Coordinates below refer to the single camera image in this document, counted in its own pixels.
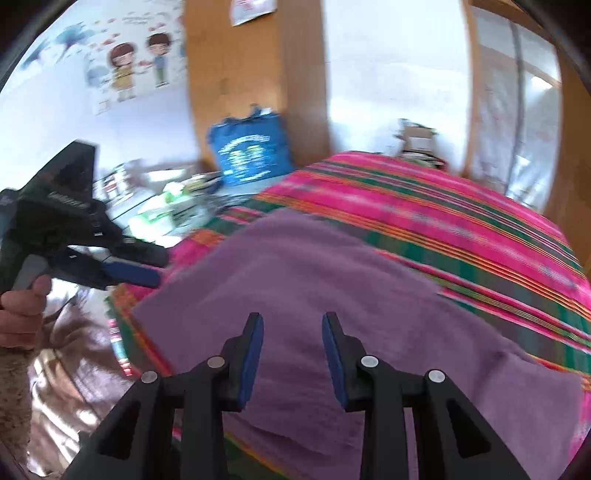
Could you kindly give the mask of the person left hand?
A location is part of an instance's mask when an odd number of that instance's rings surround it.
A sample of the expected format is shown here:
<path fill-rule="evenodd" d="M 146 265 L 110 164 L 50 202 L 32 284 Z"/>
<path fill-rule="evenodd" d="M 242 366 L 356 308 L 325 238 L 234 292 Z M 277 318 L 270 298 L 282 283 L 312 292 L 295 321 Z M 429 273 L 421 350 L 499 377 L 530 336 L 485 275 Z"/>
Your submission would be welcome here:
<path fill-rule="evenodd" d="M 1 296 L 0 345 L 8 349 L 33 349 L 43 325 L 47 296 L 52 289 L 48 275 L 37 278 L 27 290 Z"/>

